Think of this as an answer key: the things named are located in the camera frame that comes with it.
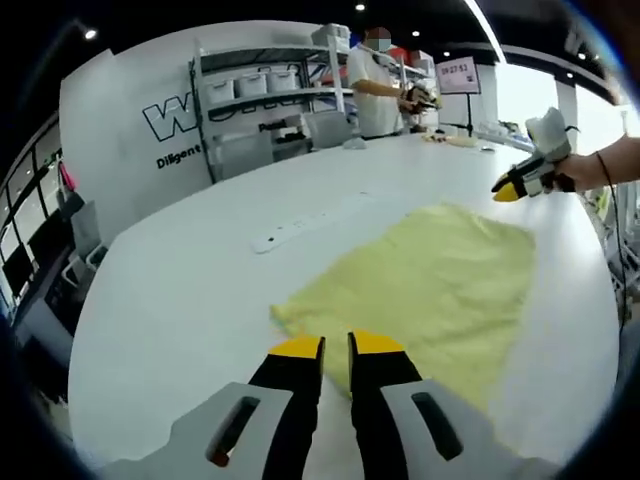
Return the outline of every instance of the monitor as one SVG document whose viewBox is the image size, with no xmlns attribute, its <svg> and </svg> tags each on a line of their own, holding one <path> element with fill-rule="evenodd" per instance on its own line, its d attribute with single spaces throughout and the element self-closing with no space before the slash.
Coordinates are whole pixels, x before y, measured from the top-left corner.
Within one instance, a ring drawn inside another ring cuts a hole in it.
<svg viewBox="0 0 640 480">
<path fill-rule="evenodd" d="M 442 95 L 480 93 L 480 80 L 473 57 L 456 58 L 436 65 Z"/>
<path fill-rule="evenodd" d="M 29 277 L 33 273 L 33 266 L 31 265 L 31 260 L 24 245 L 16 248 L 9 258 L 7 258 L 7 261 L 4 262 L 2 266 L 2 271 L 5 277 L 7 277 L 7 282 L 9 282 L 13 296 L 18 297 L 20 291 L 29 281 Z"/>
<path fill-rule="evenodd" d="M 53 212 L 29 239 L 29 247 L 40 268 L 48 266 L 69 245 L 73 245 L 73 230 L 60 210 Z"/>
</svg>

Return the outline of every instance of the face mask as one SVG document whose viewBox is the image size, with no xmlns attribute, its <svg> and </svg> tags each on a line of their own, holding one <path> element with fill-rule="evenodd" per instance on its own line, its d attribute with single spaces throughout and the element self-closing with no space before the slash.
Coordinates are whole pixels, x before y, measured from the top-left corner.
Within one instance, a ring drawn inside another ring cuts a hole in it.
<svg viewBox="0 0 640 480">
<path fill-rule="evenodd" d="M 367 47 L 378 52 L 386 52 L 391 48 L 391 40 L 388 38 L 372 38 L 367 40 Z"/>
</svg>

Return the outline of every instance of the white table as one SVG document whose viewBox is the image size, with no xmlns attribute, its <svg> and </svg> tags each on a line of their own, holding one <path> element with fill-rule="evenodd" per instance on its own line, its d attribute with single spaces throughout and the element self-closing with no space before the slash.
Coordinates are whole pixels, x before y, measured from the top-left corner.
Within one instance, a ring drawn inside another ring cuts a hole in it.
<svg viewBox="0 0 640 480">
<path fill-rule="evenodd" d="M 449 202 L 535 233 L 534 285 L 490 414 L 525 456 L 565 462 L 606 408 L 618 336 L 611 280 L 575 195 L 512 204 L 490 188 L 526 156 L 419 136 L 320 151 L 242 175 L 145 219 L 112 245 L 89 292 L 69 377 L 76 447 L 94 465 L 141 458 L 172 422 L 231 381 L 248 381 L 285 336 L 268 307 L 415 207 Z M 374 197 L 348 219 L 258 255 L 251 242 L 283 222 Z M 305 478 L 361 478 L 349 403 L 324 382 Z"/>
</svg>

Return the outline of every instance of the yellow cloth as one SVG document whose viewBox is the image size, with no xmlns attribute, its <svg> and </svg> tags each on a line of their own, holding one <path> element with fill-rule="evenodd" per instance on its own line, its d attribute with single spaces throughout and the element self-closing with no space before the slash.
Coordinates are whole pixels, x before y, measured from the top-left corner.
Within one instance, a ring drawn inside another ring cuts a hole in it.
<svg viewBox="0 0 640 480">
<path fill-rule="evenodd" d="M 292 336 L 325 336 L 324 369 L 348 391 L 347 333 L 389 335 L 423 378 L 483 411 L 519 328 L 535 243 L 458 207 L 412 212 L 272 307 Z"/>
</svg>

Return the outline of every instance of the ceiling light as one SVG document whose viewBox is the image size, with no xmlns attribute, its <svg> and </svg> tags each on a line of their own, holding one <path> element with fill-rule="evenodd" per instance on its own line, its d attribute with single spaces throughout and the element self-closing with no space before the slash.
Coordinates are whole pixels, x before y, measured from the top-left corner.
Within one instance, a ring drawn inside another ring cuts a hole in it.
<svg viewBox="0 0 640 480">
<path fill-rule="evenodd" d="M 475 15 L 476 20 L 478 20 L 478 23 L 480 23 L 482 30 L 484 30 L 485 35 L 489 39 L 489 43 L 498 56 L 498 60 L 502 63 L 507 63 L 507 57 L 504 56 L 504 52 L 502 51 L 502 48 L 500 48 L 498 38 L 496 37 L 496 34 L 493 33 L 491 25 L 489 25 L 487 18 L 484 16 L 484 13 L 482 13 L 482 10 L 480 10 L 480 7 L 476 3 L 476 0 L 464 0 L 464 3 L 467 4 L 467 7 L 469 7 L 471 12 Z"/>
</svg>

